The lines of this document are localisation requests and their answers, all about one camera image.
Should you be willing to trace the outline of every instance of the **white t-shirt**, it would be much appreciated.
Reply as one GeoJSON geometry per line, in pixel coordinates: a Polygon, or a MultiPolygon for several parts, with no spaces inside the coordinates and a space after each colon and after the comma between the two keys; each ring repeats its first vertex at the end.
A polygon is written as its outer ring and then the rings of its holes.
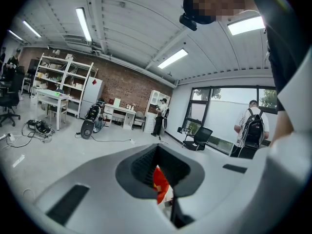
{"type": "MultiPolygon", "coordinates": [[[[258,115],[260,114],[261,110],[257,107],[251,107],[250,108],[253,112],[254,115],[258,115]]],[[[235,146],[238,146],[238,147],[244,147],[244,143],[241,143],[241,139],[242,139],[242,136],[243,136],[243,130],[245,128],[245,124],[248,120],[248,118],[251,116],[249,110],[247,109],[246,111],[243,111],[239,114],[237,120],[236,120],[236,123],[235,125],[237,126],[241,126],[241,129],[239,131],[239,134],[237,136],[237,141],[234,143],[235,146]]],[[[268,121],[268,118],[266,116],[265,113],[262,113],[262,121],[263,121],[263,130],[265,132],[269,132],[269,121],[268,121]]]]}
{"type": "Polygon", "coordinates": [[[161,116],[165,117],[165,112],[166,112],[166,109],[168,108],[167,104],[162,104],[160,107],[159,107],[159,110],[161,111],[161,116]]]}

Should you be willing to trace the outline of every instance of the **white drawer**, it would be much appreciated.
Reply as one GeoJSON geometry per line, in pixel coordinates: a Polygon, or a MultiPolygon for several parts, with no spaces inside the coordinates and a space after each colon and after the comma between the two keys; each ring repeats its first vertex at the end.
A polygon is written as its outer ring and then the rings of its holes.
{"type": "Polygon", "coordinates": [[[114,109],[111,107],[104,107],[104,112],[112,115],[114,112],[114,109]]]}
{"type": "Polygon", "coordinates": [[[106,117],[107,117],[107,119],[113,118],[113,116],[111,114],[104,113],[104,119],[106,119],[106,117]]]}

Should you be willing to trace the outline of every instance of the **white ceiling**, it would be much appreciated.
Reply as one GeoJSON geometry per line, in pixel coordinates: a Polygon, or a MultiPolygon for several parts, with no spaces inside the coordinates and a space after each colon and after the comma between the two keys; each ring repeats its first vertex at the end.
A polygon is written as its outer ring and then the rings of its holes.
{"type": "Polygon", "coordinates": [[[28,0],[14,18],[11,30],[27,45],[70,49],[73,46],[64,36],[83,36],[75,9],[84,7],[94,47],[172,82],[270,68],[268,61],[264,65],[267,37],[263,30],[232,36],[227,27],[255,16],[255,12],[233,17],[231,22],[198,25],[193,32],[179,23],[182,4],[183,0],[28,0]],[[22,20],[27,20],[42,38],[38,39],[22,20]],[[186,57],[163,70],[157,67],[181,48],[189,53],[186,57]]]}

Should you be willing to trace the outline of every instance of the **red object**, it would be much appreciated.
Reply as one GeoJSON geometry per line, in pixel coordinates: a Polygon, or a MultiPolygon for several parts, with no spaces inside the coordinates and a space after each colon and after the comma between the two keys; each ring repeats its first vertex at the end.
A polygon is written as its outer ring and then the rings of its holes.
{"type": "Polygon", "coordinates": [[[157,204],[160,204],[169,189],[169,183],[166,180],[165,175],[162,173],[162,171],[158,167],[156,167],[153,177],[154,177],[154,184],[156,186],[161,187],[161,191],[158,192],[158,196],[157,196],[157,204]]]}

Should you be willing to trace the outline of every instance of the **fluorescent ceiling light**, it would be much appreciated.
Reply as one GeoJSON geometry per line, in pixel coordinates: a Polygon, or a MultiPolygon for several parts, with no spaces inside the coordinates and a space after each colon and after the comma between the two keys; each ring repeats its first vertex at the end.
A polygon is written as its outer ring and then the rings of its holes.
{"type": "Polygon", "coordinates": [[[16,38],[23,40],[22,38],[20,38],[17,34],[13,33],[11,30],[8,30],[8,32],[10,32],[13,36],[15,36],[16,38]]]}
{"type": "Polygon", "coordinates": [[[83,30],[83,33],[84,33],[84,37],[86,37],[87,41],[92,41],[90,33],[89,33],[89,30],[88,30],[86,17],[84,15],[83,8],[76,9],[76,13],[77,13],[80,25],[82,27],[82,30],[83,30]]]}
{"type": "Polygon", "coordinates": [[[264,24],[262,17],[250,18],[247,20],[235,22],[233,24],[228,25],[228,28],[233,36],[248,32],[255,29],[263,29],[264,24]]]}
{"type": "Polygon", "coordinates": [[[179,52],[175,53],[173,56],[166,59],[158,67],[163,69],[163,68],[167,67],[168,65],[170,65],[171,63],[175,62],[176,60],[181,59],[182,57],[184,57],[186,55],[188,55],[188,53],[184,49],[181,49],[179,52]]]}
{"type": "Polygon", "coordinates": [[[23,23],[32,31],[35,33],[35,35],[39,38],[41,38],[41,35],[39,35],[26,21],[23,21],[23,23]]]}

